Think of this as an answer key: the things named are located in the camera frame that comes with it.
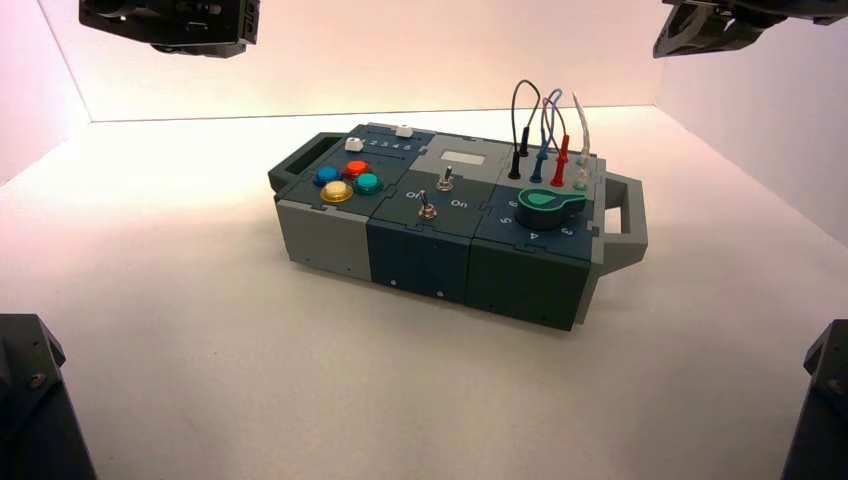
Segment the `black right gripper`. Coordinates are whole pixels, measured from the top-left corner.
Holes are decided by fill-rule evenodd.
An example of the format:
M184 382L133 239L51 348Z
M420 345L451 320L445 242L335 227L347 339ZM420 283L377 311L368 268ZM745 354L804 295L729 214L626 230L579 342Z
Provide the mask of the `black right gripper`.
M788 20L831 25L847 17L845 0L669 0L653 45L655 59L741 50Z

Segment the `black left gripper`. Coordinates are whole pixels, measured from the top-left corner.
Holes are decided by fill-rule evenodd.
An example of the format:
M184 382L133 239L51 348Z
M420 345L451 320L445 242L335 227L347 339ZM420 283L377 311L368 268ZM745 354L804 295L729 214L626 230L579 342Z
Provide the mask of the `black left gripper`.
M231 58L257 43L257 0L90 0L78 3L89 28L165 54Z

